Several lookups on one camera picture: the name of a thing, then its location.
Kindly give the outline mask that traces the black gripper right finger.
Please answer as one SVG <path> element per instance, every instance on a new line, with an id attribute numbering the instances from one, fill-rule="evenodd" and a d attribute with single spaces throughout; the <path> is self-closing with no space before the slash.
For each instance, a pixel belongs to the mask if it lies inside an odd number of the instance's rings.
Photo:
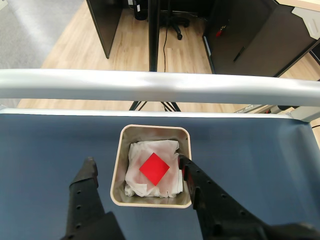
<path id="1" fill-rule="evenodd" d="M 192 160 L 180 154 L 186 181 L 204 240 L 266 240 L 263 222 L 250 213 Z"/>

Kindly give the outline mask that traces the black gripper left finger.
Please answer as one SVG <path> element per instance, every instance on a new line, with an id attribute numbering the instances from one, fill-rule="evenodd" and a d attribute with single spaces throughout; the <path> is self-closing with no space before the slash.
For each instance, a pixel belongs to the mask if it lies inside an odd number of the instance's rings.
<path id="1" fill-rule="evenodd" d="M 115 215 L 105 212 L 98 193 L 98 169 L 93 157 L 84 160 L 69 186 L 63 240 L 123 240 Z"/>

